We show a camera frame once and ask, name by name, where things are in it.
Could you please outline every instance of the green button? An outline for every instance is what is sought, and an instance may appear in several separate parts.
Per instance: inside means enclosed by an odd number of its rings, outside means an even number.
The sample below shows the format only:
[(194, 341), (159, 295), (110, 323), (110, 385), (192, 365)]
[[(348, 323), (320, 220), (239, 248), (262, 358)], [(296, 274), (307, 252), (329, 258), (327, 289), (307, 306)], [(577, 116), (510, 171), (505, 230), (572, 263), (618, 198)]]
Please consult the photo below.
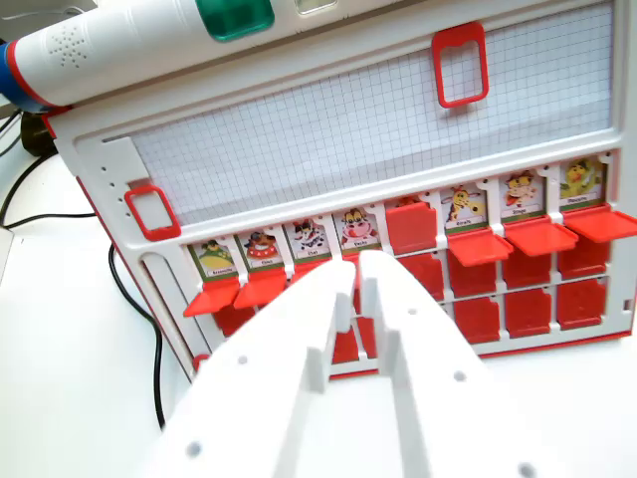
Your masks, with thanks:
[(215, 40), (229, 42), (265, 30), (275, 23), (270, 0), (196, 0), (206, 30)]

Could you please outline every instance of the cartoon giraffe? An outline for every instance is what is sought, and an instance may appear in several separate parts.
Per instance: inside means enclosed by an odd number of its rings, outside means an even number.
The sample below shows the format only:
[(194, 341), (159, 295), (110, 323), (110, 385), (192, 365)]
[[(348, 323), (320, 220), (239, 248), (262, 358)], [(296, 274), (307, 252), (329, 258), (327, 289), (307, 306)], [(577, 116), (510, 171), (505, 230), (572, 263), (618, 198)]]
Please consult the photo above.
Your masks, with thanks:
[(451, 190), (454, 191), (454, 195), (451, 197), (446, 197), (442, 200), (443, 204), (451, 202), (451, 209), (449, 210), (449, 217), (447, 217), (447, 222), (457, 221), (458, 214), (465, 207), (469, 208), (469, 210), (474, 214), (482, 214), (484, 212), (485, 205), (482, 202), (470, 200), (471, 197), (479, 197), (481, 195), (480, 192), (472, 192), (470, 194), (462, 185), (458, 187), (452, 187)]

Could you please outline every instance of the black cable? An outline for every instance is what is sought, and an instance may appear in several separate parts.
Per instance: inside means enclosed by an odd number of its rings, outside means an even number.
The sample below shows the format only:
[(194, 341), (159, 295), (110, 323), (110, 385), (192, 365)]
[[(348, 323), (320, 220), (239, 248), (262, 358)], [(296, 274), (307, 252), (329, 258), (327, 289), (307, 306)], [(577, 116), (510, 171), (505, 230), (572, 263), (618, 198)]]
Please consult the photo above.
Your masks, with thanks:
[(18, 142), (20, 142), (20, 139), (22, 138), (22, 136), (20, 134), (18, 134), (18, 137), (16, 137), (11, 144), (9, 144), (4, 151), (0, 152), (0, 157), (4, 156), (7, 152), (9, 152), (11, 150), (11, 148), (13, 146), (15, 146)]
[(97, 215), (94, 212), (87, 212), (85, 214), (38, 214), (37, 216), (25, 217), (24, 219), (20, 219), (12, 224), (8, 224), (3, 226), (5, 229), (13, 229), (14, 227), (22, 226), (23, 224), (28, 224), (29, 222), (37, 221), (39, 219), (47, 219), (47, 218), (66, 218), (66, 219), (83, 219), (85, 217), (96, 217)]
[[(20, 185), (24, 182), (27, 176), (33, 172), (35, 168), (37, 168), (40, 164), (42, 164), (44, 161), (49, 159), (51, 156), (53, 156), (53, 154), (45, 155), (38, 158), (29, 167), (27, 167), (22, 174), (20, 174), (16, 182), (13, 184), (13, 186), (11, 186), (11, 189), (7, 193), (7, 197), (2, 203), (2, 207), (0, 207), (0, 227), (11, 229), (13, 227), (18, 227), (32, 221), (49, 218), (49, 217), (79, 219), (79, 218), (97, 216), (94, 212), (90, 212), (86, 214), (39, 214), (36, 216), (31, 216), (25, 219), (21, 219), (17, 222), (4, 226), (4, 221), (7, 216), (7, 210), (9, 209), (9, 204), (11, 203), (11, 200), (13, 199), (13, 196), (15, 196), (17, 190), (20, 188)], [(117, 288), (119, 289), (123, 297), (128, 301), (128, 303), (131, 304), (136, 311), (138, 311), (147, 321), (150, 322), (155, 332), (155, 357), (154, 357), (154, 368), (152, 373), (152, 388), (153, 388), (153, 395), (154, 395), (154, 401), (155, 401), (155, 413), (157, 415), (157, 423), (159, 424), (159, 428), (163, 429), (166, 423), (166, 420), (163, 416), (163, 406), (161, 404), (160, 379), (161, 379), (161, 352), (162, 352), (162, 346), (163, 346), (163, 342), (161, 338), (161, 329), (157, 325), (157, 322), (154, 320), (152, 315), (149, 314), (147, 311), (145, 311), (123, 286), (123, 283), (121, 282), (121, 278), (119, 277), (119, 274), (117, 273), (117, 269), (115, 268), (114, 253), (115, 253), (115, 249), (111, 244), (110, 248), (108, 249), (108, 267), (110, 268), (110, 273), (112, 274), (112, 278), (115, 280)]]
[(163, 416), (163, 406), (161, 405), (161, 382), (160, 382), (160, 372), (161, 372), (161, 348), (162, 348), (162, 340), (161, 340), (161, 330), (157, 325), (157, 322), (149, 314), (145, 311), (140, 304), (138, 304), (135, 299), (128, 293), (126, 287), (123, 286), (121, 282), (121, 278), (117, 273), (117, 269), (115, 268), (115, 248), (112, 244), (108, 248), (108, 266), (110, 267), (110, 273), (112, 274), (112, 278), (115, 280), (117, 288), (123, 295), (123, 297), (128, 301), (132, 307), (138, 311), (147, 321), (152, 325), (153, 330), (155, 331), (155, 359), (154, 359), (154, 369), (152, 371), (152, 390), (154, 394), (155, 400), (155, 414), (157, 415), (157, 423), (159, 423), (159, 428), (163, 429), (166, 420)]
[(2, 207), (0, 207), (0, 226), (4, 224), (4, 221), (5, 221), (6, 217), (7, 217), (7, 210), (9, 209), (9, 204), (11, 203), (11, 200), (13, 199), (13, 196), (16, 195), (16, 192), (18, 191), (18, 188), (20, 187), (20, 185), (24, 182), (24, 180), (27, 178), (27, 176), (33, 172), (33, 170), (36, 167), (38, 167), (44, 161), (49, 159), (51, 156), (52, 156), (52, 154), (49, 154), (49, 155), (42, 156), (42, 157), (36, 159), (34, 162), (32, 162), (29, 165), (29, 167), (27, 167), (24, 170), (24, 172), (22, 174), (20, 174), (20, 177), (18, 177), (16, 182), (13, 183), (13, 186), (11, 186), (11, 189), (9, 189), (9, 192), (7, 193), (7, 197), (5, 197), (4, 202), (2, 203)]
[(4, 121), (2, 123), (2, 125), (0, 126), (0, 132), (4, 131), (9, 124), (11, 124), (11, 122), (16, 118), (17, 115), (19, 115), (22, 112), (22, 110), (20, 109), (16, 109), (14, 112), (11, 113), (11, 115), (7, 118), (6, 121)]

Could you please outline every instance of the cartoon animal card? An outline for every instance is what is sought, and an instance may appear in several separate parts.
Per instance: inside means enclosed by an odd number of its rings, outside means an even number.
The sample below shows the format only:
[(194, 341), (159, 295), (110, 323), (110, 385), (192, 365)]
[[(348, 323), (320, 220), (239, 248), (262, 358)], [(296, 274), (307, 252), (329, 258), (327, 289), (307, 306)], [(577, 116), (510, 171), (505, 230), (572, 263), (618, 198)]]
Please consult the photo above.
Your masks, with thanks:
[(489, 225), (487, 192), (474, 183), (460, 184), (440, 191), (442, 213), (448, 234)]
[(567, 211), (604, 202), (606, 164), (597, 156), (564, 162), (559, 167), (559, 209)]
[(283, 266), (275, 236), (265, 231), (253, 231), (237, 235), (236, 240), (249, 272)]
[(380, 249), (378, 225), (373, 214), (362, 207), (354, 207), (332, 215), (343, 254), (353, 254), (363, 249)]
[(295, 264), (331, 258), (325, 228), (311, 219), (300, 219), (284, 226)]
[(500, 210), (502, 222), (542, 216), (545, 211), (544, 178), (531, 169), (502, 176)]
[(188, 251), (195, 261), (201, 279), (216, 281), (237, 275), (237, 268), (226, 246), (214, 239), (188, 245)]

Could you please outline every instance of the red flap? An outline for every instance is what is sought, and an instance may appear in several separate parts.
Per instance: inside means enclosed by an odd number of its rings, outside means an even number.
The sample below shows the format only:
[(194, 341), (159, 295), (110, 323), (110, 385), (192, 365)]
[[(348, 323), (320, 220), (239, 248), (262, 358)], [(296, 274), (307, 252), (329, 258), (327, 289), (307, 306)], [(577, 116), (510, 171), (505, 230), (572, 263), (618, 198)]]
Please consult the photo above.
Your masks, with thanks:
[(343, 254), (342, 256), (342, 260), (343, 261), (347, 261), (347, 262), (351, 262), (354, 266), (356, 266), (356, 277), (354, 279), (354, 289), (358, 290), (360, 289), (360, 276), (358, 275), (358, 258), (359, 258), (359, 254)]
[(574, 249), (557, 255), (557, 270), (562, 279), (603, 274), (609, 258), (610, 242), (596, 243), (579, 236)]
[(284, 291), (287, 281), (283, 268), (250, 274), (248, 284), (243, 286), (235, 300), (235, 309), (270, 304)]
[(500, 307), (488, 297), (454, 303), (456, 325), (469, 344), (500, 339)]
[(378, 351), (376, 350), (376, 332), (374, 331), (374, 320), (367, 317), (359, 317), (356, 319), (358, 323), (358, 331), (362, 346), (365, 348), (369, 359), (377, 359)]
[(449, 250), (465, 267), (504, 261), (514, 246), (491, 229), (463, 232), (449, 237)]
[(605, 204), (564, 213), (564, 225), (593, 242), (608, 242), (637, 235), (637, 219), (611, 211)]
[(541, 256), (575, 247), (577, 234), (560, 224), (553, 224), (547, 216), (505, 224), (507, 239), (528, 256)]
[(550, 295), (542, 289), (506, 294), (505, 312), (512, 339), (550, 332)]
[(436, 215), (436, 210), (425, 202), (388, 209), (387, 230), (394, 254), (436, 247)]
[(214, 314), (232, 304), (240, 289), (239, 279), (231, 277), (203, 285), (203, 291), (190, 303), (184, 311), (184, 317), (199, 314)]
[(325, 262), (327, 262), (327, 260), (306, 262), (305, 264), (296, 264), (295, 275), (292, 276), (292, 281), (290, 281), (290, 284), (292, 285), (298, 282), (305, 274), (308, 274), (310, 271), (313, 271), (315, 268), (324, 264)]
[(502, 276), (509, 289), (549, 282), (550, 254), (530, 257), (515, 248), (509, 259), (502, 263)]
[(221, 329), (224, 337), (231, 337), (241, 327), (255, 316), (253, 308), (235, 309), (232, 306), (224, 307), (215, 314), (217, 327)]
[(601, 324), (606, 286), (596, 279), (557, 286), (557, 321), (563, 331)]
[(465, 267), (447, 251), (449, 283), (456, 297), (473, 296), (496, 291), (496, 263)]
[(350, 327), (349, 331), (344, 334), (336, 334), (336, 342), (334, 344), (334, 357), (332, 363), (344, 363), (346, 361), (358, 360), (358, 344), (356, 343), (356, 335), (354, 327)]
[(436, 301), (442, 301), (444, 294), (444, 281), (442, 277), (442, 264), (434, 254), (418, 254), (415, 256), (400, 257), (398, 262), (404, 266), (427, 290)]

